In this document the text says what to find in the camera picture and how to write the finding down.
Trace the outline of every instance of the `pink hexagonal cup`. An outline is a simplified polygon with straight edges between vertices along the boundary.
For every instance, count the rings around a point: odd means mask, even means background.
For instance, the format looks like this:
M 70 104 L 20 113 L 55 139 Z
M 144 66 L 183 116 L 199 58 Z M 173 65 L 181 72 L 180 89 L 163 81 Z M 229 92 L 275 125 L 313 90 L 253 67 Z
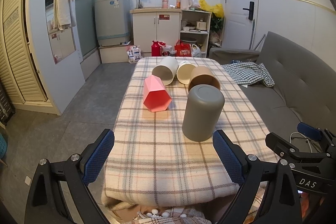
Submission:
M 166 87 L 161 79 L 151 75 L 145 79 L 143 86 L 143 104 L 150 112 L 164 111 L 171 102 Z

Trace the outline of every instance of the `red thermos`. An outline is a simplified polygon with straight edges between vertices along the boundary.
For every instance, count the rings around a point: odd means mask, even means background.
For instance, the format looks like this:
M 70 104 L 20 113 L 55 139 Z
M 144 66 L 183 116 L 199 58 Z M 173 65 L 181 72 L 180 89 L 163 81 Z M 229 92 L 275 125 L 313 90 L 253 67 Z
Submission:
M 162 46 L 159 45 L 158 41 L 153 41 L 152 56 L 162 56 Z

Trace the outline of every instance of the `mirror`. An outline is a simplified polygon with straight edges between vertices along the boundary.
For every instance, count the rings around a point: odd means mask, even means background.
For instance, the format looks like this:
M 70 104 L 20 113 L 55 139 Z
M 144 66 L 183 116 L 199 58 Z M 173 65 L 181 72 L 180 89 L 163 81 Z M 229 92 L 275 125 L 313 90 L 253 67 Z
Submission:
M 76 24 L 71 11 L 74 11 L 74 0 L 45 0 L 49 41 L 55 64 L 76 50 L 72 33 L 72 27 Z

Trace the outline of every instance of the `teal plastic basket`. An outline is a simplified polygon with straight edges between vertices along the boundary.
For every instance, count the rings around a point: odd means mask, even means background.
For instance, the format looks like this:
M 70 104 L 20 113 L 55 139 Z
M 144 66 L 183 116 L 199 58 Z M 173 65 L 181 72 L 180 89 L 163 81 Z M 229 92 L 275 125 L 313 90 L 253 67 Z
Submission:
M 7 150 L 7 143 L 0 133 L 0 159 L 3 158 Z

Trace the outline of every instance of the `screw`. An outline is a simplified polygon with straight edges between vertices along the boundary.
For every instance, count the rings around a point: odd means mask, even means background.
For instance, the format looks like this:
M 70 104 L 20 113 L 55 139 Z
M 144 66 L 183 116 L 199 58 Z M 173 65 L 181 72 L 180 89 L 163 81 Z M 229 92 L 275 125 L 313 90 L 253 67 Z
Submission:
M 71 156 L 71 160 L 72 160 L 72 161 L 79 160 L 79 155 L 78 155 L 78 154 L 73 154 L 73 155 Z
M 253 154 L 249 154 L 249 155 L 247 156 L 247 158 L 248 158 L 249 160 L 251 160 L 251 161 L 255 161 L 255 160 L 257 160 L 257 156 L 256 156 L 256 155 L 253 155 Z
M 282 165 L 287 165 L 287 161 L 284 160 L 284 159 L 281 159 L 281 160 L 280 160 L 280 163 L 281 163 Z
M 40 165 L 45 165 L 47 163 L 47 160 L 46 159 L 42 159 L 40 160 Z

